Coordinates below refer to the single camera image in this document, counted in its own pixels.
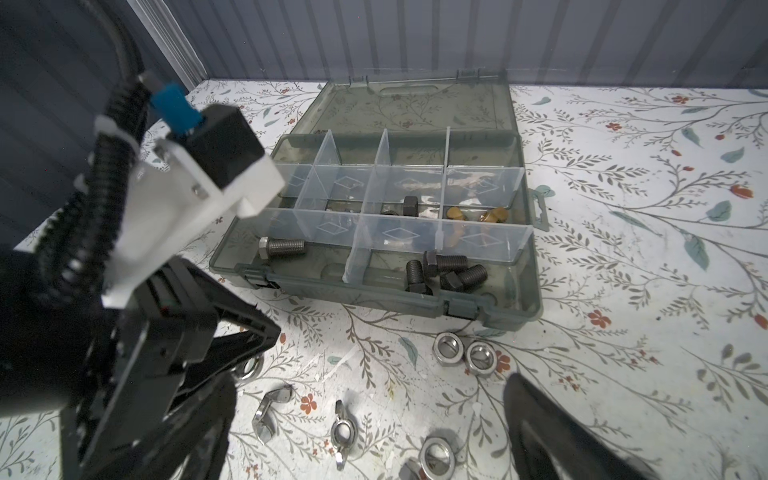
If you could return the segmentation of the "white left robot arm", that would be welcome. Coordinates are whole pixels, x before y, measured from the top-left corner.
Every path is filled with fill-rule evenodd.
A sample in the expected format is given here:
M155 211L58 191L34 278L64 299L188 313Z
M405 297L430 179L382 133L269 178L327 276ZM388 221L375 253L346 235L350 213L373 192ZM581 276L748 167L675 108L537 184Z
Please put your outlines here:
M2 414L58 412L67 479L218 478L234 370L276 344L276 323L180 257L122 309L43 307L32 270L2 253Z

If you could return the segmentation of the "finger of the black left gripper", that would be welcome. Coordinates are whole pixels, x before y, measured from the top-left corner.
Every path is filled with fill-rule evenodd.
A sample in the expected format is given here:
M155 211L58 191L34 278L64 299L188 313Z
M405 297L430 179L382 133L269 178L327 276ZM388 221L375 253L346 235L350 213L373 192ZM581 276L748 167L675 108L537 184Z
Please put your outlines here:
M245 328L261 340L262 348L272 348L281 334L280 327L265 313L213 279L187 259L181 260L203 297L217 310L219 319Z
M249 331L237 334L215 337L205 358L194 364L189 364L185 370L184 380L170 404L170 410L176 409L183 401L204 386L209 380L215 379L221 373L229 373L236 383L233 369L241 362L262 354L271 348L262 348L261 340Z

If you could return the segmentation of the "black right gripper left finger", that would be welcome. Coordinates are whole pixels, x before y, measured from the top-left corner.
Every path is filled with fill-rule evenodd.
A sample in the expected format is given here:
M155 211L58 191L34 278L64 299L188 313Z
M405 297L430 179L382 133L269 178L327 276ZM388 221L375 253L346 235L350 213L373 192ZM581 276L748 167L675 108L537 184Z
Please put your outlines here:
M228 449L237 392L219 375L170 415L148 440L121 461L121 479L218 479Z

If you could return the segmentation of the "black hex nut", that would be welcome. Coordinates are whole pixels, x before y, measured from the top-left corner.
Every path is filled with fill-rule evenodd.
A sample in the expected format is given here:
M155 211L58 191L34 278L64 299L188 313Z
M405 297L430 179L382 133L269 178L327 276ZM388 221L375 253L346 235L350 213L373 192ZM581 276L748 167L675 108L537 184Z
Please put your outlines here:
M402 215L412 218L419 216L419 198L417 196L408 195L404 197Z

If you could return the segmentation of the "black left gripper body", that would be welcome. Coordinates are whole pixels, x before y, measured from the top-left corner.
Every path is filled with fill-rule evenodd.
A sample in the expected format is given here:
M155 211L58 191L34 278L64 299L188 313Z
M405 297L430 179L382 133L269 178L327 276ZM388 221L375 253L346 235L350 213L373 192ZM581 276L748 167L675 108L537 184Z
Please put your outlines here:
M63 478L96 473L163 425L216 325L200 285L206 277L175 257L98 321L84 385L60 413Z

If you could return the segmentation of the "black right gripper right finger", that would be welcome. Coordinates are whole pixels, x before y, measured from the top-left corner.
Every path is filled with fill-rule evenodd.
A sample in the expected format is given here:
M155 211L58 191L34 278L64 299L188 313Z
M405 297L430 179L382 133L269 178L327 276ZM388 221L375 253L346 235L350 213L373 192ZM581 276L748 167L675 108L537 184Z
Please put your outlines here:
M521 479L642 479L522 375L509 376L503 404L514 467Z

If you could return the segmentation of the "silver hex bolt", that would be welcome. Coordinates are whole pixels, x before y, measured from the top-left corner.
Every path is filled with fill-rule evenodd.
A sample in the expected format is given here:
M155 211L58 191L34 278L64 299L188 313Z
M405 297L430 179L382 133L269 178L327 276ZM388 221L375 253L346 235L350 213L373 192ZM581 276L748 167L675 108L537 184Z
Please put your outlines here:
M301 239L276 239L267 236L259 238L258 256L262 260L303 255L305 253L306 244Z

